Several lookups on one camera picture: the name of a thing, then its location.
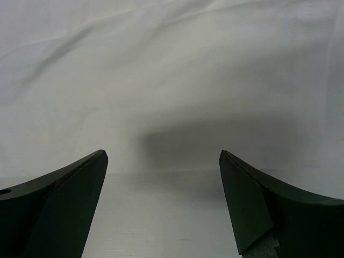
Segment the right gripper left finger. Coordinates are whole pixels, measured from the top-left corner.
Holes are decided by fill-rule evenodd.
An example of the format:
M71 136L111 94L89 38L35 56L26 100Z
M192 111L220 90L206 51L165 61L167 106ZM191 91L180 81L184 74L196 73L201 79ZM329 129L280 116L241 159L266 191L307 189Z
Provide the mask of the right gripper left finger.
M1 257L81 257L108 156L97 150L54 172L1 190Z

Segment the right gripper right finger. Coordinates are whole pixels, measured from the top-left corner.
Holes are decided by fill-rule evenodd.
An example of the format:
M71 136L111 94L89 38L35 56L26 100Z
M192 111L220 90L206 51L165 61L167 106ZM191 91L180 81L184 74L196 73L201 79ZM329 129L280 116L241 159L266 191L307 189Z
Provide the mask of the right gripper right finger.
M343 257L343 200L294 187L226 150L219 165L242 257Z

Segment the white printed t shirt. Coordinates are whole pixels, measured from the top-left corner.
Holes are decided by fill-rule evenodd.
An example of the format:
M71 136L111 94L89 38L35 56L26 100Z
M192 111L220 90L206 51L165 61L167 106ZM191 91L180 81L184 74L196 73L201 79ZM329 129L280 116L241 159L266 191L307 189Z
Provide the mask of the white printed t shirt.
M1 1L1 175L323 166L343 1Z

